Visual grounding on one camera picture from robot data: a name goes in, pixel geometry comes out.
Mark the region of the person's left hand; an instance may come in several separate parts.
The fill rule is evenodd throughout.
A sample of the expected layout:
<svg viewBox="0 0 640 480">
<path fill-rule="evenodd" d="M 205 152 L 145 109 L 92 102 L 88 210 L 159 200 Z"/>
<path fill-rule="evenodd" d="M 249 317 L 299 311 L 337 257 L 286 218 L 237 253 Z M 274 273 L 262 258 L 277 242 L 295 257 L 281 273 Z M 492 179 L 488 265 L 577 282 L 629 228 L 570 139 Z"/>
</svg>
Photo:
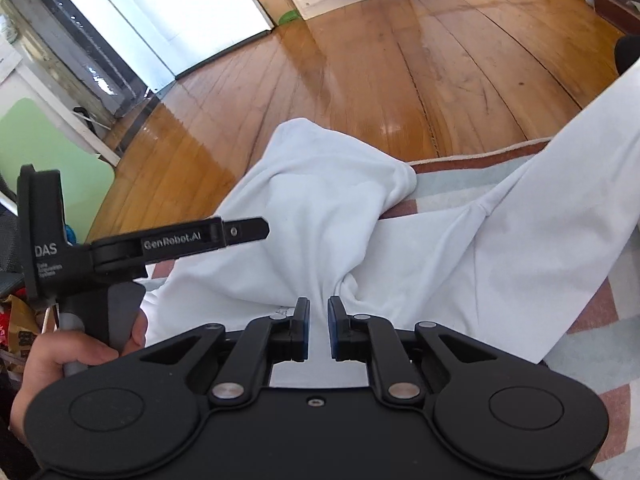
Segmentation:
<svg viewBox="0 0 640 480">
<path fill-rule="evenodd" d="M 24 421 L 29 405 L 40 391 L 64 377 L 66 364 L 78 362 L 88 366 L 99 366 L 141 350 L 145 346 L 147 328 L 148 318 L 139 310 L 122 352 L 77 330 L 57 330 L 38 336 L 26 361 L 21 389 L 12 403 L 12 434 L 28 445 Z"/>
</svg>

